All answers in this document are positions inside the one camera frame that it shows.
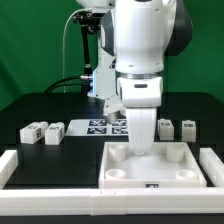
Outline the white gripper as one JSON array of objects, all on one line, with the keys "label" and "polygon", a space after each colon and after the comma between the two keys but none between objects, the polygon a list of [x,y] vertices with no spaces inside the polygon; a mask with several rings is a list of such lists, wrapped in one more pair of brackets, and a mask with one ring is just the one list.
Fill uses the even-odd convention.
[{"label": "white gripper", "polygon": [[120,97],[112,95],[104,102],[103,116],[108,123],[115,123],[119,115],[126,115],[129,147],[138,155],[150,152],[154,143],[162,84],[161,77],[119,78],[117,91]]}]

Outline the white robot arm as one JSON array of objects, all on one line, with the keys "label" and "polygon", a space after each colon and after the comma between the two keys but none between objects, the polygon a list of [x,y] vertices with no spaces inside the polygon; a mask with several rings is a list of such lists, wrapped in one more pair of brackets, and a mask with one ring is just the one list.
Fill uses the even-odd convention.
[{"label": "white robot arm", "polygon": [[127,119],[129,147],[151,150],[157,108],[161,105],[164,57],[180,54],[192,38],[183,0],[76,0],[87,14],[99,16],[98,66],[88,97],[104,103],[114,123]]}]

